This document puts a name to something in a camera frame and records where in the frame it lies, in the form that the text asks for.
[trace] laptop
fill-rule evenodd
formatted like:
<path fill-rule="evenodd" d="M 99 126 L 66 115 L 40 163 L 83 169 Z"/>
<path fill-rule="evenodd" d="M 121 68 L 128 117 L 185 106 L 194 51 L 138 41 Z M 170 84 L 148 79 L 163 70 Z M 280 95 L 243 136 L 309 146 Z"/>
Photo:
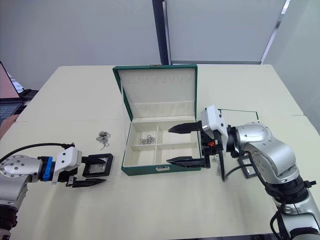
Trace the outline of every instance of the laptop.
<path fill-rule="evenodd" d="M 0 124 L 23 106 L 14 84 L 0 61 Z"/>

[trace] wall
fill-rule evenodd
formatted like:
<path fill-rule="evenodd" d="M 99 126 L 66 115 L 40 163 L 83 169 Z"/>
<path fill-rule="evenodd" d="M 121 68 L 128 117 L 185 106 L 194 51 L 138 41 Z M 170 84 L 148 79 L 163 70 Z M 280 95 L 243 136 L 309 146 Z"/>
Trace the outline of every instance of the wall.
<path fill-rule="evenodd" d="M 291 0 L 264 64 L 273 65 L 318 133 L 320 133 L 319 58 L 320 1 Z"/>
<path fill-rule="evenodd" d="M 59 66 L 159 64 L 151 0 L 0 0 L 0 59 L 25 88 Z"/>

